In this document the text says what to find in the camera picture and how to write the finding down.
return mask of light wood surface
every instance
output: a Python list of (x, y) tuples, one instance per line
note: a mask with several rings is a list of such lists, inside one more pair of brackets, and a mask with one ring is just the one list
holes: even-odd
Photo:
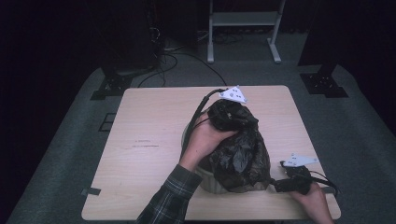
[[(87, 220), (135, 220), (152, 195), (176, 166), (181, 136), (198, 104), (214, 89), (224, 87), (129, 89), (107, 139), (82, 216)], [(271, 176), (285, 178), (279, 162), (297, 153), (317, 154), (303, 121), (285, 86), (241, 86), (246, 106), (259, 119), (259, 130), (272, 163)], [(206, 107), (218, 100), (215, 94)], [(320, 163), (307, 165), (324, 174)], [(334, 219), (341, 211), (332, 194), (327, 194)], [(187, 220), (277, 220), (307, 218), (300, 205), (287, 193), (271, 186), (263, 191), (215, 195), (195, 191)]]

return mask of hand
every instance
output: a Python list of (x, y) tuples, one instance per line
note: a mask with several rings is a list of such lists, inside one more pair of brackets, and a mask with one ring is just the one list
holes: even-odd
[(196, 120), (195, 124), (198, 126), (192, 131), (189, 144), (179, 162), (179, 165), (192, 172), (200, 160), (213, 152), (222, 140), (237, 133), (217, 130), (208, 119), (206, 112)]
[(318, 183), (313, 182), (311, 189), (306, 195), (297, 191), (289, 192), (289, 195), (303, 206), (305, 212), (315, 223), (334, 223), (327, 205), (326, 196)]

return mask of plaid shirt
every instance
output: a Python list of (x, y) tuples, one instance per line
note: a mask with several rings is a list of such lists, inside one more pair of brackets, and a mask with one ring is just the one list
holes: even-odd
[(201, 181), (200, 176), (177, 165), (135, 223), (183, 223), (190, 198)]

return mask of person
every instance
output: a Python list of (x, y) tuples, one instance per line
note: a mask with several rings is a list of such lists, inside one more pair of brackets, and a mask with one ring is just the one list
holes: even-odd
[[(190, 198), (202, 181), (194, 172), (198, 163), (215, 150), (223, 139), (237, 133), (218, 131), (210, 123), (207, 113), (198, 118), (196, 124), (198, 125), (191, 133), (190, 141), (179, 163), (135, 223), (183, 223)], [(326, 197), (317, 183), (311, 185), (311, 190), (306, 195), (294, 191), (290, 192), (290, 196), (302, 205), (316, 223), (333, 223)]]

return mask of gray carpet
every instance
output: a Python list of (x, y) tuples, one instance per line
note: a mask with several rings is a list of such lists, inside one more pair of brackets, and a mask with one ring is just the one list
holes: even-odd
[[(394, 223), (395, 136), (367, 102), (354, 77), (341, 66), (337, 66), (333, 78), (346, 90), (348, 98), (326, 98), (307, 92), (299, 74), (316, 72), (318, 67), (296, 66), (306, 34), (278, 35), (276, 45), (281, 64), (274, 64), (266, 46), (267, 36), (237, 35), (240, 41), (215, 45), (215, 63), (210, 67), (230, 86), (289, 87), (327, 177), (342, 191), (337, 198), (342, 211), (337, 223)], [(167, 47), (177, 47), (177, 43), (171, 42)], [(181, 52), (205, 61), (206, 44), (174, 53)], [(186, 54), (173, 56), (177, 58), (175, 68), (143, 83), (156, 71), (136, 77), (132, 87), (223, 85), (204, 63)], [(162, 56), (161, 60), (158, 71), (176, 62), (171, 56)], [(102, 71), (97, 69), (81, 88), (8, 223), (128, 223), (81, 218), (86, 199), (81, 191), (91, 186), (108, 137), (108, 133), (98, 129), (106, 113), (117, 112), (121, 99), (111, 96), (103, 101), (90, 101), (103, 79)]]

